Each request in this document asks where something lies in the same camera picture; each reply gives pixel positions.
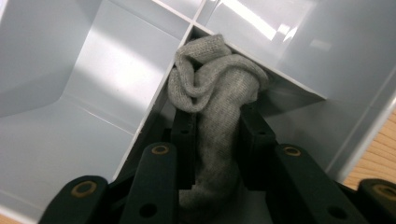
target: sock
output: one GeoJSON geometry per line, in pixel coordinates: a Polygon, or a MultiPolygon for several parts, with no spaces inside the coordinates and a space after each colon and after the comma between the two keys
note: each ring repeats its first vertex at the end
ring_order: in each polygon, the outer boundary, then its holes
{"type": "Polygon", "coordinates": [[[194,40],[177,51],[169,100],[198,113],[196,181],[191,190],[179,192],[180,221],[208,221],[233,194],[239,181],[233,150],[239,108],[255,101],[268,84],[265,72],[232,54],[221,35],[194,40]]]}

